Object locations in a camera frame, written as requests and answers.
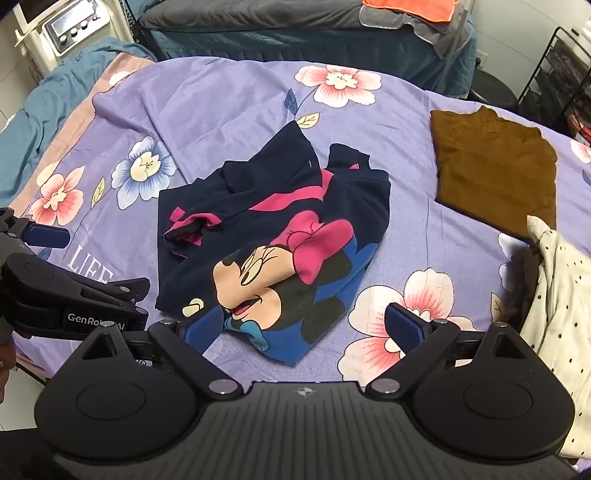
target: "metal screw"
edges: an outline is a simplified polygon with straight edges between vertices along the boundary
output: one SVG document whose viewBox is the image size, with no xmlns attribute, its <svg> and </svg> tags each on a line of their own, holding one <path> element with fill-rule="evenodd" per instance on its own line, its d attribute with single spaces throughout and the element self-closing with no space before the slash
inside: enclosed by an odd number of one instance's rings
<svg viewBox="0 0 591 480">
<path fill-rule="evenodd" d="M 393 378 L 378 378 L 371 382 L 371 388 L 380 393 L 396 393 L 400 390 L 400 383 Z"/>
<path fill-rule="evenodd" d="M 238 384 L 230 378 L 220 378 L 209 384 L 209 390 L 219 395 L 228 395 L 238 388 Z"/>
</svg>

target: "white wall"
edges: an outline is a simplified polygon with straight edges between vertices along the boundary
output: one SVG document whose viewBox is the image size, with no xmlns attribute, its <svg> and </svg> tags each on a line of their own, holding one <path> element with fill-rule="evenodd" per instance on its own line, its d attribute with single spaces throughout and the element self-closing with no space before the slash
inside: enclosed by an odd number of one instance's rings
<svg viewBox="0 0 591 480">
<path fill-rule="evenodd" d="M 488 54 L 484 70 L 519 96 L 556 27 L 580 32 L 591 17 L 591 4 L 586 0 L 475 0 L 472 13 L 478 49 Z"/>
</svg>

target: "floor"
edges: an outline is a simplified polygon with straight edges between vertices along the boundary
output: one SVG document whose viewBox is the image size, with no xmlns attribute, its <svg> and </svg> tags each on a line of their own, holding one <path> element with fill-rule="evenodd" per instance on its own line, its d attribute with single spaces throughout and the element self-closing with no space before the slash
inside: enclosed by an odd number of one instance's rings
<svg viewBox="0 0 591 480">
<path fill-rule="evenodd" d="M 33 409 L 43 385 L 22 370 L 10 372 L 4 403 L 0 405 L 0 430 L 35 426 Z"/>
<path fill-rule="evenodd" d="M 14 48 L 16 28 L 12 14 L 0 21 L 0 129 L 37 85 L 28 59 Z M 43 386 L 25 372 L 11 372 L 6 399 L 0 405 L 0 430 L 34 427 L 33 407 L 42 389 Z"/>
<path fill-rule="evenodd" d="M 37 86 L 31 63 L 19 48 L 14 48 L 16 28 L 17 21 L 12 14 L 0 21 L 0 129 Z"/>
</svg>

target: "orange towel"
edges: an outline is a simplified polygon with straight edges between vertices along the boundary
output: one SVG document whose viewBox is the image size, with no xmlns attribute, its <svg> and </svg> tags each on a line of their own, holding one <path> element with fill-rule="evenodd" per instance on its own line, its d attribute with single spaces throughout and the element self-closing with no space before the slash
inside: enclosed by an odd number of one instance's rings
<svg viewBox="0 0 591 480">
<path fill-rule="evenodd" d="M 406 12 L 430 22 L 449 22 L 452 20 L 456 2 L 454 0 L 363 0 L 363 4 L 373 8 L 389 8 Z"/>
</svg>

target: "purple bedsheet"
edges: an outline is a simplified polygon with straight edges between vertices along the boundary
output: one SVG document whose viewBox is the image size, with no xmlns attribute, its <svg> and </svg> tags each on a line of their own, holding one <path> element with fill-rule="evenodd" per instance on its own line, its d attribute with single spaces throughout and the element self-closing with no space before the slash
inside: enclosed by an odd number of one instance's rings
<svg viewBox="0 0 591 480">
<path fill-rule="evenodd" d="M 384 330 L 382 315 L 391 301 L 425 319 L 446 317 L 465 329 L 485 329 L 502 310 L 512 288 L 508 261 L 516 241 L 434 201 L 430 111 L 473 112 L 479 104 L 425 92 L 384 74 L 211 57 L 146 67 L 96 95 L 93 103 L 96 118 L 90 127 L 38 181 L 45 181 L 39 200 L 44 189 L 50 197 L 51 192 L 62 195 L 56 197 L 53 222 L 72 233 L 67 249 L 43 255 L 95 280 L 148 277 L 151 292 L 140 305 L 149 311 L 150 324 L 160 318 L 154 310 L 160 190 L 205 178 L 227 159 L 249 159 L 294 118 L 322 166 L 330 145 L 339 142 L 368 153 L 373 168 L 390 173 L 389 228 L 353 309 L 297 366 L 271 361 L 227 333 L 206 352 L 243 384 L 344 379 L 365 385 L 403 355 Z M 568 138 L 540 128 L 558 154 L 558 229 L 589 255 L 588 150 L 576 144 L 574 153 Z M 64 184 L 67 188 L 59 190 Z M 51 215 L 39 207 L 43 202 L 33 203 L 30 212 L 49 222 Z M 63 340 L 17 342 L 51 374 L 76 347 Z"/>
</svg>

